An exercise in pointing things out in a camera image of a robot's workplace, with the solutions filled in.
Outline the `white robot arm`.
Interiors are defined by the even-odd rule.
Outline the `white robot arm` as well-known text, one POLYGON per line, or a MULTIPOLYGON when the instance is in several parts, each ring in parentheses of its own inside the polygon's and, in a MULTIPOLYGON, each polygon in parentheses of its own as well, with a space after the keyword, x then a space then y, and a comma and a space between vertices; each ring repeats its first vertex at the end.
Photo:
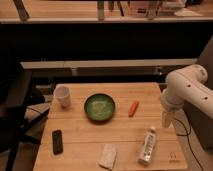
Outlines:
POLYGON ((162 107, 162 126, 168 128, 173 115, 187 101, 213 119, 213 90, 204 85, 208 79, 207 70, 198 64, 170 72, 166 76, 167 87, 159 99, 162 107))

